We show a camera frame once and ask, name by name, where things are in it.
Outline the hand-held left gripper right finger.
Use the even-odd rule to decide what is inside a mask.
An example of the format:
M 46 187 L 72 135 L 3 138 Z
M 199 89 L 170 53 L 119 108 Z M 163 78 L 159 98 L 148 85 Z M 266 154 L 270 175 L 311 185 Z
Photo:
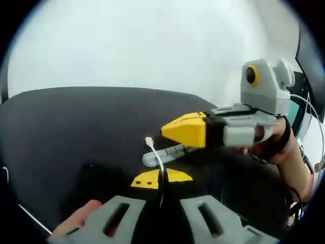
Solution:
M 175 200 L 180 214 L 165 206 L 165 243 L 278 243 L 250 226 L 211 195 Z

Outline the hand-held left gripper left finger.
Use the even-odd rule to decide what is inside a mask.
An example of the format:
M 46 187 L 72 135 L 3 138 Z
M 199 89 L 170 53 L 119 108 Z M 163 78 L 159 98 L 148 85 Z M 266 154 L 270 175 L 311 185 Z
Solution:
M 92 209 L 82 222 L 52 235 L 49 243 L 161 243 L 163 172 L 155 173 L 158 195 L 152 200 L 114 196 Z

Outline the person's left hand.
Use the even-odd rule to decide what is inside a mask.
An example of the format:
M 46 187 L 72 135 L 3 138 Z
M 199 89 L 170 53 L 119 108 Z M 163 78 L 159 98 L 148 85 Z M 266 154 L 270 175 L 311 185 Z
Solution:
M 84 206 L 77 209 L 71 216 L 59 224 L 50 237 L 55 238 L 64 235 L 76 227 L 83 226 L 89 214 L 101 206 L 102 204 L 98 200 L 89 200 Z

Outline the person's right hand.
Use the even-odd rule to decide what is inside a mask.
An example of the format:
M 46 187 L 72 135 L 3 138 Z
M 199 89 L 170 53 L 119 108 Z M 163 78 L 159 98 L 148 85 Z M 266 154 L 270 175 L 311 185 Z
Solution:
M 236 151 L 242 154 L 252 154 L 258 158 L 269 161 L 282 153 L 289 143 L 291 126 L 285 116 L 277 117 L 277 124 L 272 126 L 272 135 L 263 142 L 258 142 L 252 147 L 238 147 Z

